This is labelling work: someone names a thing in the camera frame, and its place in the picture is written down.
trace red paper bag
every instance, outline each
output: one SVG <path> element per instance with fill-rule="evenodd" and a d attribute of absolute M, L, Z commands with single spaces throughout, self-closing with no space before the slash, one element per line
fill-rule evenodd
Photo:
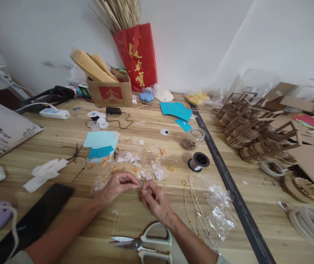
<path fill-rule="evenodd" d="M 151 24 L 124 29 L 113 38 L 131 79 L 132 90 L 141 92 L 143 87 L 157 83 Z"/>

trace dried straw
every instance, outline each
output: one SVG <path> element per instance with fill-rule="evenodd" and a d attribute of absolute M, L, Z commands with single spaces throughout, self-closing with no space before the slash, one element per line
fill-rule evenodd
<path fill-rule="evenodd" d="M 140 23 L 140 0 L 96 0 L 107 17 L 106 22 L 88 5 L 97 19 L 114 35 L 123 29 L 132 28 Z"/>

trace phone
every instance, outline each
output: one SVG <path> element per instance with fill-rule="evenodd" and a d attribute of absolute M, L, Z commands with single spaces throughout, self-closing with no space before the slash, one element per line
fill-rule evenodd
<path fill-rule="evenodd" d="M 31 207 L 27 214 L 24 215 L 16 225 L 16 231 L 19 236 L 19 246 L 14 255 L 40 238 L 73 192 L 74 188 L 55 183 L 37 203 Z M 10 231 L 0 241 L 0 264 L 6 262 L 13 247 L 14 238 Z"/>

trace black rubber strip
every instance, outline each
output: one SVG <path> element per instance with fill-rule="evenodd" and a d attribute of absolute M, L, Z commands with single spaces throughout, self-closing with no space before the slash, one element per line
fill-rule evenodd
<path fill-rule="evenodd" d="M 193 104 L 190 103 L 191 108 L 196 108 Z M 245 233 L 247 235 L 248 240 L 252 246 L 252 249 L 257 257 L 257 260 L 260 264 L 270 263 L 274 264 L 274 258 L 269 251 L 269 248 L 264 241 L 262 234 L 260 233 L 255 220 L 253 219 L 250 211 L 247 208 L 247 205 L 242 198 L 228 168 L 226 167 L 222 156 L 217 149 L 209 131 L 203 122 L 203 119 L 200 113 L 197 110 L 193 110 L 193 114 L 197 116 L 196 121 L 200 128 L 202 128 L 206 132 L 206 143 L 209 148 L 209 151 L 212 154 L 213 160 L 218 168 L 220 176 L 224 182 L 224 185 L 227 190 L 230 191 L 232 195 L 234 195 L 234 207 L 236 209 L 237 215 L 241 221 L 242 226 L 244 227 Z"/>

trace hand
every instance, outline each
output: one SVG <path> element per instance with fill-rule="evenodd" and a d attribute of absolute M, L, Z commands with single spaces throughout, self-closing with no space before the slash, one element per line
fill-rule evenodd
<path fill-rule="evenodd" d="M 139 186 L 138 180 L 130 172 L 115 172 L 96 198 L 106 206 L 114 201 L 119 194 L 133 189 L 136 190 Z"/>
<path fill-rule="evenodd" d="M 175 224 L 177 215 L 170 207 L 164 191 L 154 181 L 149 180 L 142 186 L 142 203 L 151 209 L 152 213 L 167 228 Z"/>

